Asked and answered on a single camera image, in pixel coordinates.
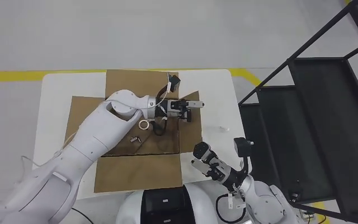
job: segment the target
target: yellow floor line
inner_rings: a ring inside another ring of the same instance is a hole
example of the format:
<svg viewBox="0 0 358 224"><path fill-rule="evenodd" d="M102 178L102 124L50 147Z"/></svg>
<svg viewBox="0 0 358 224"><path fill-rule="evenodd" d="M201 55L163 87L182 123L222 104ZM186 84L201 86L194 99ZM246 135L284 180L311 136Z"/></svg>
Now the yellow floor line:
<svg viewBox="0 0 358 224"><path fill-rule="evenodd" d="M320 208L320 209L326 209L324 207L324 203L323 202L315 202L315 203L312 203L312 207L315 207L315 208ZM321 215L321 214L317 214L317 217L318 217L318 223L322 222L324 220L324 216ZM329 218L327 217L327 219L322 222L322 224L330 224L329 222Z"/></svg>
<svg viewBox="0 0 358 224"><path fill-rule="evenodd" d="M149 70L195 70L202 68L153 68ZM261 81L251 72L244 68L228 68L232 76L243 77L254 86L257 86ZM0 71L0 82L11 81L41 81L42 78L49 73L92 73L105 72L106 70L64 70L64 71Z"/></svg>
<svg viewBox="0 0 358 224"><path fill-rule="evenodd" d="M59 71L0 71L0 82L41 81L49 73L92 73L106 70L59 70Z"/></svg>

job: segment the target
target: cardboard box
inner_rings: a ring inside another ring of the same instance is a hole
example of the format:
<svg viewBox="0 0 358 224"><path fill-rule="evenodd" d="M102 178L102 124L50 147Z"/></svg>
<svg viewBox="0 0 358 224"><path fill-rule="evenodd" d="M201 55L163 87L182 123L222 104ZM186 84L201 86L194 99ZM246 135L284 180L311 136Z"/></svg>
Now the cardboard box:
<svg viewBox="0 0 358 224"><path fill-rule="evenodd" d="M138 97L156 96L167 82L166 72L108 70L106 97L123 89ZM169 93L167 98L178 99L178 90ZM200 100L199 93L194 92L184 99ZM65 139L103 100L73 96ZM132 136L139 136L142 142L131 143ZM140 130L136 124L115 148L98 159L94 192L182 186L180 153L192 152L194 145L201 141L200 109L192 110L191 123L169 118L163 136L155 136L151 128Z"/></svg>

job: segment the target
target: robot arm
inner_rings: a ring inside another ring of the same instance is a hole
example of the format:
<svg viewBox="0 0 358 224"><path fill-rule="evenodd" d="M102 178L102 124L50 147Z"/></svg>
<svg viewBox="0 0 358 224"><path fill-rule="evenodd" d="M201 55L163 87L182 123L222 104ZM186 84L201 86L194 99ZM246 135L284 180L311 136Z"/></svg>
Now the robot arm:
<svg viewBox="0 0 358 224"><path fill-rule="evenodd" d="M199 107L199 103L204 106L199 101L192 105L192 101L181 100L178 107L173 107L170 105L178 100L160 99L165 90L174 92L180 82L178 77L167 75L168 85L157 97L139 98L129 90L120 90L99 104L79 126L71 142L33 170L0 206L0 223L59 223L76 200L83 174L114 148L142 115L145 119L158 116L186 119L191 108Z"/></svg>
<svg viewBox="0 0 358 224"><path fill-rule="evenodd" d="M246 211L253 223L304 223L296 216L293 208L276 186L254 181L248 174L247 157L253 143L244 138L235 138L234 144L239 157L244 158L244 168L241 171L236 171L220 160L205 142L195 146L196 158L191 163L204 175L224 185L233 196L244 198Z"/></svg>
<svg viewBox="0 0 358 224"><path fill-rule="evenodd" d="M118 93L114 95L112 99L123 101L116 97ZM67 215L83 174L122 140L143 113L123 113L124 107L115 112L112 109L111 101L99 104L72 141L27 176L1 208L3 223L59 223Z"/></svg>

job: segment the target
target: white cable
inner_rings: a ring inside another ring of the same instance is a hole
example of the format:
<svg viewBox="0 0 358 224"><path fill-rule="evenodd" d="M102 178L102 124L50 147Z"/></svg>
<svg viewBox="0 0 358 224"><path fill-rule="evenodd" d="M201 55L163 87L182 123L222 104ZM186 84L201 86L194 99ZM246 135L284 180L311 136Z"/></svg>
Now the white cable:
<svg viewBox="0 0 358 224"><path fill-rule="evenodd" d="M28 158L27 156L21 156L22 175L21 175L21 180L20 180L18 183L21 183L21 182L23 181L23 179L25 178L25 161L24 161L24 159L29 160L30 162L32 162L32 164L34 164L34 165L37 166L37 167L41 167L41 166L47 164L48 162L50 162L51 160L55 159L55 158L58 157L59 155L61 155L61 153L62 153L62 151L63 151L65 145L68 143L68 141L69 141L76 133L77 133L77 131L76 131L75 133L71 134L71 135L66 139L66 141L63 143L61 149L58 150L58 151L56 151L56 152L54 153L54 156L53 156L51 159L49 159L47 162L45 162L44 164L39 165L39 164L35 163L32 159Z"/></svg>
<svg viewBox="0 0 358 224"><path fill-rule="evenodd" d="M169 73L168 73L168 72L167 72L167 77L168 77L168 83L170 83L170 81L169 81ZM123 102L121 102L121 101L119 101L119 100L113 100L113 99L105 100L105 101L103 101L102 103L100 103L100 105L103 104L104 102L111 102L111 101L113 101L113 102L119 102L120 104L123 104L124 106L128 106L128 107L130 107L130 108L134 108L134 109L137 109L137 110L148 110L148 109L151 109L151 108L154 108L154 107L160 105L160 104L164 101L164 99L167 97L167 94L168 94L168 91L166 91L166 94L164 95L163 99L162 99L159 103L155 104L154 106L150 106L150 107L148 107L148 108L138 108L138 107L135 107L135 106L130 106L130 105L127 105L127 104L125 104L125 103L123 103Z"/></svg>

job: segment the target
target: black metal staircase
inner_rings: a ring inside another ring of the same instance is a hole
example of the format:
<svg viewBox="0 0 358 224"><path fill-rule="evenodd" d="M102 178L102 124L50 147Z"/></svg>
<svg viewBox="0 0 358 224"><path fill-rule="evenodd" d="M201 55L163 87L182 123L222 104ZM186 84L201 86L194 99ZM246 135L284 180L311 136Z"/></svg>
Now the black metal staircase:
<svg viewBox="0 0 358 224"><path fill-rule="evenodd" d="M358 81L348 59L297 58L358 6L349 3L240 103L252 175L293 207L358 223ZM264 86L286 66L294 86ZM258 104L244 102L257 94ZM335 199L341 213L303 204Z"/></svg>

